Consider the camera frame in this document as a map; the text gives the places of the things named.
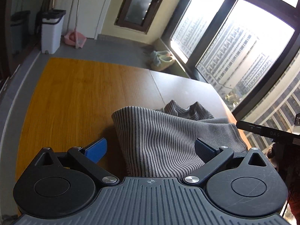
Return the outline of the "dark framed frosted window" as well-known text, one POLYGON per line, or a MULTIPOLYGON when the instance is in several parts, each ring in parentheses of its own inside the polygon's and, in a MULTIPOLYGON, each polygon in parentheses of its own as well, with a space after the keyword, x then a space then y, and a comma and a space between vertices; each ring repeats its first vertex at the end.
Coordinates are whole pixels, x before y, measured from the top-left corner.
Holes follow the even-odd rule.
POLYGON ((115 24, 147 33, 163 0, 123 0, 115 24))

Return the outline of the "green slippers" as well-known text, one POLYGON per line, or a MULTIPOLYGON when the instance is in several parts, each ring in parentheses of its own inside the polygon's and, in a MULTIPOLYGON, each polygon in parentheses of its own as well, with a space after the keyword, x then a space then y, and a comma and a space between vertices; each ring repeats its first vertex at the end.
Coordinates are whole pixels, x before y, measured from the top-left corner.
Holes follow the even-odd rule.
POLYGON ((150 67, 153 71, 161 72, 175 63, 175 60, 168 50, 153 51, 150 54, 150 67))

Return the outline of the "white bin black lid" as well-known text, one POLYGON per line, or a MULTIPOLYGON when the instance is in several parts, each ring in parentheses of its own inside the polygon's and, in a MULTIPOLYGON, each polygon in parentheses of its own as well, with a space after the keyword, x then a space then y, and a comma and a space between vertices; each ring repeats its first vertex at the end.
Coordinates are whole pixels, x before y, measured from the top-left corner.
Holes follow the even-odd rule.
POLYGON ((66 10, 52 9, 42 13, 41 52, 54 54, 61 45, 66 10))

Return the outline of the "grey striped sweater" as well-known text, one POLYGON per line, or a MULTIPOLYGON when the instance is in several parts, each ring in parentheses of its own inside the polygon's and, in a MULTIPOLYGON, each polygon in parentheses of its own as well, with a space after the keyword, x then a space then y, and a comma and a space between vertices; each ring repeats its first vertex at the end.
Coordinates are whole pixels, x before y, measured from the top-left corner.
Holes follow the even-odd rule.
POLYGON ((164 108, 127 106, 112 114, 119 144, 133 177, 177 177, 191 174, 204 165, 195 153, 195 141, 214 147, 247 150, 235 124, 215 118, 200 103, 187 109, 171 100, 164 108))

